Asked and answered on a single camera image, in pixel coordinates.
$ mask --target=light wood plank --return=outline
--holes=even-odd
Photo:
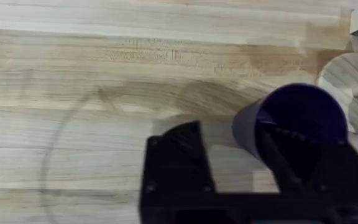
[[[358,1],[0,0],[0,29],[346,49]]]
[[[65,109],[89,95],[92,110],[228,115],[283,84],[313,83],[343,52],[0,31],[0,106]]]

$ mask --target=black mount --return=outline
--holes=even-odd
[[[260,123],[256,143],[277,194],[216,192],[197,121],[147,141],[143,224],[358,224],[358,153]]]

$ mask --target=round wooden block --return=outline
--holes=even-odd
[[[330,93],[341,105],[349,131],[358,133],[358,53],[348,53],[332,59],[319,74],[317,85]]]

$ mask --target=curved line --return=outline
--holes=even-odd
[[[74,104],[70,110],[68,110],[65,113],[62,122],[58,125],[56,131],[52,134],[50,142],[48,143],[48,146],[45,149],[45,154],[42,159],[41,169],[39,174],[40,204],[42,207],[45,208],[45,214],[47,216],[47,220],[51,224],[59,224],[59,222],[56,221],[53,211],[48,204],[48,198],[47,198],[47,192],[48,192],[47,177],[49,172],[49,163],[52,158],[52,152],[55,149],[55,145],[59,141],[60,135],[62,134],[63,130],[66,128],[67,124],[71,121],[72,117],[74,117],[74,115],[76,115],[77,112],[79,112],[79,110],[84,106],[84,104],[89,100],[89,98],[90,95],[85,95],[76,104]]]

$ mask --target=wooden table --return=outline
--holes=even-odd
[[[232,117],[358,50],[356,0],[91,2],[0,0],[0,223],[138,223],[145,140],[194,119],[219,191],[275,191]]]

